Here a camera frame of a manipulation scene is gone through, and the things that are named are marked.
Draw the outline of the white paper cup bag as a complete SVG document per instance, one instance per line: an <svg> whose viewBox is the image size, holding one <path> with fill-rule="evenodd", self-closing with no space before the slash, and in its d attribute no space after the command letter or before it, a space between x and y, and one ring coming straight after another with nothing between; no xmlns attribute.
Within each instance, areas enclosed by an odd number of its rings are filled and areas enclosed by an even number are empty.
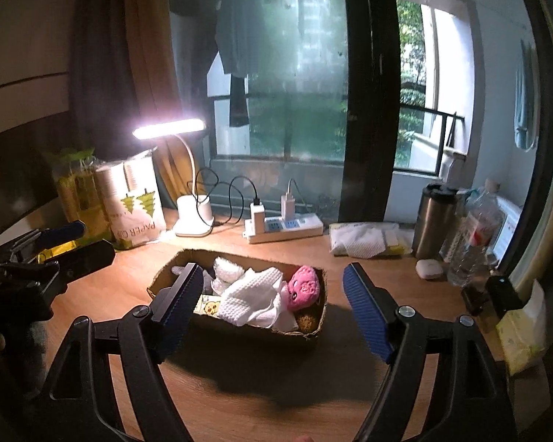
<svg viewBox="0 0 553 442"><path fill-rule="evenodd" d="M100 165L94 176L115 246L133 249L157 241L167 224L153 168L153 151Z"/></svg>

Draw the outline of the dark hanging clothes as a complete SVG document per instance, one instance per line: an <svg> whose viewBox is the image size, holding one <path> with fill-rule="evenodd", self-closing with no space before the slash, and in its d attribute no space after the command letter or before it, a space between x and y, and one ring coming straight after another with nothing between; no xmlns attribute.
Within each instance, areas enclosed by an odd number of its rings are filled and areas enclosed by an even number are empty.
<svg viewBox="0 0 553 442"><path fill-rule="evenodd" d="M230 125L247 125L244 79L261 74L269 53L262 0L168 0L168 7L182 115L205 118L208 73L219 58L230 76Z"/></svg>

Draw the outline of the folded white napkins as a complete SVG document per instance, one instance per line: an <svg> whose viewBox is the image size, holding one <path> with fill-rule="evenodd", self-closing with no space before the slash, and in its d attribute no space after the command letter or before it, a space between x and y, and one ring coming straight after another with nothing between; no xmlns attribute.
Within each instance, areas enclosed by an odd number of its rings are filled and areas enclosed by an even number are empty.
<svg viewBox="0 0 553 442"><path fill-rule="evenodd" d="M412 228L396 222L344 222L330 225L330 253L355 259L406 256L414 241Z"/></svg>

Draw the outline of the brown curtain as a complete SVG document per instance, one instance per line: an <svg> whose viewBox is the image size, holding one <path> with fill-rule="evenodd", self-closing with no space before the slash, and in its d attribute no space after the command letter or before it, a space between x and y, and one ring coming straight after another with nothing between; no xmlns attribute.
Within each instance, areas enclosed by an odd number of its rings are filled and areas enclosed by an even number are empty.
<svg viewBox="0 0 553 442"><path fill-rule="evenodd" d="M81 145L104 161L143 151L135 129L185 118L168 0L76 0L69 101Z"/></svg>

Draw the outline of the stainless steel tumbler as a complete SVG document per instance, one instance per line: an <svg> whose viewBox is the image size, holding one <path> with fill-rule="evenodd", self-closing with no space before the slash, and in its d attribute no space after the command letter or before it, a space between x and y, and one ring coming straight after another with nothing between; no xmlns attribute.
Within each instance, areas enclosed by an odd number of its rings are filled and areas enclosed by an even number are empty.
<svg viewBox="0 0 553 442"><path fill-rule="evenodd" d="M442 184L428 184L422 190L411 246L416 259L438 256L455 217L457 192Z"/></svg>

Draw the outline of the brown plush bear toy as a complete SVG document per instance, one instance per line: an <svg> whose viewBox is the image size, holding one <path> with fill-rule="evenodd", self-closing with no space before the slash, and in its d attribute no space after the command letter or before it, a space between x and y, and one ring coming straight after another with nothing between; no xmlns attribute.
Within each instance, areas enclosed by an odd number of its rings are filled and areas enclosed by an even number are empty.
<svg viewBox="0 0 553 442"><path fill-rule="evenodd" d="M313 314L299 314L296 317L299 331L303 334L311 334L316 332L320 327L320 317Z"/></svg>

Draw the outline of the small yellow packet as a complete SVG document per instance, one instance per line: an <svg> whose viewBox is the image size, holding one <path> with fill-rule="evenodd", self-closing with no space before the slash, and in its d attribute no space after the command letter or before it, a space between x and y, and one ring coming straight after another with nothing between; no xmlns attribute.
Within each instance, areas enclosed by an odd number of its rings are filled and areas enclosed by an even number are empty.
<svg viewBox="0 0 553 442"><path fill-rule="evenodd" d="M37 263L45 263L48 259L53 259L56 256L63 255L66 252L71 252L77 248L75 241L65 242L61 245L56 245L51 249L44 249L36 256Z"/></svg>

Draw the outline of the clear water bottle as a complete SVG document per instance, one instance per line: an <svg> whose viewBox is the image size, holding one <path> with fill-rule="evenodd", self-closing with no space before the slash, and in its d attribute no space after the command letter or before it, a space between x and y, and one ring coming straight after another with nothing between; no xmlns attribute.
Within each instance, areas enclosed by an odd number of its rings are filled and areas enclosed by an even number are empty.
<svg viewBox="0 0 553 442"><path fill-rule="evenodd" d="M499 187L494 180L486 179L483 188L466 200L466 217L459 228L459 243L448 266L448 281L454 286L464 287L469 283L501 226L502 213L497 202Z"/></svg>

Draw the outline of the green yellow snack bag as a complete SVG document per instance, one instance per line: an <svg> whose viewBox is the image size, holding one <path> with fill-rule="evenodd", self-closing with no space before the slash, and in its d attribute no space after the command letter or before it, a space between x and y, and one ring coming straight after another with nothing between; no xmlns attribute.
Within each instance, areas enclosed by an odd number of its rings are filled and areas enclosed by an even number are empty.
<svg viewBox="0 0 553 442"><path fill-rule="evenodd" d="M95 179L101 160L94 156L94 148L64 148L59 153L46 152L44 157L51 167L53 182L67 221L81 221L86 227L80 242L96 242L100 239L111 242L111 228Z"/></svg>

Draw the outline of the pink plush monster toy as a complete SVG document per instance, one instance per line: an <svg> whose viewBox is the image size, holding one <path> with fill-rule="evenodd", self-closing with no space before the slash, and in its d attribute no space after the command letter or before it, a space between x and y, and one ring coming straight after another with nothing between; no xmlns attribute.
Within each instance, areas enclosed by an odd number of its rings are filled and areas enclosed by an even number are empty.
<svg viewBox="0 0 553 442"><path fill-rule="evenodd" d="M320 297L320 281L311 266L301 266L286 285L288 288L288 310L296 312L310 307Z"/></svg>

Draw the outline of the cartoon tissue pack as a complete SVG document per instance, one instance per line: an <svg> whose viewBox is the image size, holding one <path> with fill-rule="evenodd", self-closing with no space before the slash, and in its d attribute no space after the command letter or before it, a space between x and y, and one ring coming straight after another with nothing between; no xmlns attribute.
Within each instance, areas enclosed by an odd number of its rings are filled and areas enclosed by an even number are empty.
<svg viewBox="0 0 553 442"><path fill-rule="evenodd" d="M218 318L220 296L202 294L195 305L194 314Z"/></svg>

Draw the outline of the white desk lamp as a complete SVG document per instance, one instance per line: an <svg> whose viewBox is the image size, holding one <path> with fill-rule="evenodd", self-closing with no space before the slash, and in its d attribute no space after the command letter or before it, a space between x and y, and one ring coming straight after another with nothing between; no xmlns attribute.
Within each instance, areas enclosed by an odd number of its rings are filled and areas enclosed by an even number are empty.
<svg viewBox="0 0 553 442"><path fill-rule="evenodd" d="M140 126L132 132L136 139L153 140L153 158L159 166L168 194L175 197L178 218L173 232L182 238L201 238L212 231L211 206L199 194L195 157L185 135L202 132L205 122L186 118Z"/></svg>

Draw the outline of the yellow wet wipes pack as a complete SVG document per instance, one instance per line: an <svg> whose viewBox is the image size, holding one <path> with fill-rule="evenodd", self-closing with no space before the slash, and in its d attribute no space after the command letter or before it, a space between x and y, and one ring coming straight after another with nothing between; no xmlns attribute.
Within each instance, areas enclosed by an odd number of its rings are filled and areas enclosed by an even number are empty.
<svg viewBox="0 0 553 442"><path fill-rule="evenodd" d="M504 361L510 376L539 362L546 352L546 300L538 280L521 309L508 310L497 324Z"/></svg>

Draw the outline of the white earbuds case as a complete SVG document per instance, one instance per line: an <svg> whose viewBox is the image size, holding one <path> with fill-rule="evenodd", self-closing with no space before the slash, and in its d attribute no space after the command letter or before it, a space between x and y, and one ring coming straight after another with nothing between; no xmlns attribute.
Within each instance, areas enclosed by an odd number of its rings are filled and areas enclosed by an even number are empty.
<svg viewBox="0 0 553 442"><path fill-rule="evenodd" d="M415 272L422 280L437 280L445 274L444 268L436 259L419 259L415 264Z"/></svg>

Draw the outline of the white paper towel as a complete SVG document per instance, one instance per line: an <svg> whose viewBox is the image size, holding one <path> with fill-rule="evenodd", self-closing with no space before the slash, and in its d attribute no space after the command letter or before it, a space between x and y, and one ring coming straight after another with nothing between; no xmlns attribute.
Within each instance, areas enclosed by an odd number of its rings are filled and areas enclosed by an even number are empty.
<svg viewBox="0 0 553 442"><path fill-rule="evenodd" d="M284 275L276 267L259 273L248 269L220 297L219 319L237 327L295 331L299 327L286 306L284 290Z"/></svg>

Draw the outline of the white power strip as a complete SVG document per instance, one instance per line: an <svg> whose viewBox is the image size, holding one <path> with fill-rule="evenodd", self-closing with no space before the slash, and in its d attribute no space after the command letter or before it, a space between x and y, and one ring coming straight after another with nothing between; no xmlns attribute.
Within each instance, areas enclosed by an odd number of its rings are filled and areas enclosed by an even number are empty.
<svg viewBox="0 0 553 442"><path fill-rule="evenodd" d="M250 245L266 242L284 242L292 239L312 238L323 234L324 225L316 214L297 214L292 220L282 217L264 219L264 232L256 234L252 220L244 221L243 237Z"/></svg>

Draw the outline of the white bubble wrap ball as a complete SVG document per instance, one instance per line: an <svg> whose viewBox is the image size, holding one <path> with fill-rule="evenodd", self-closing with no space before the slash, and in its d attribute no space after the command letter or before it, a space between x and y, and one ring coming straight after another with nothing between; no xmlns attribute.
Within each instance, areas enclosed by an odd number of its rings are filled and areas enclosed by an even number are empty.
<svg viewBox="0 0 553 442"><path fill-rule="evenodd" d="M212 291L222 295L233 283L244 276L244 269L228 259L218 256L213 262L215 278L212 281Z"/></svg>

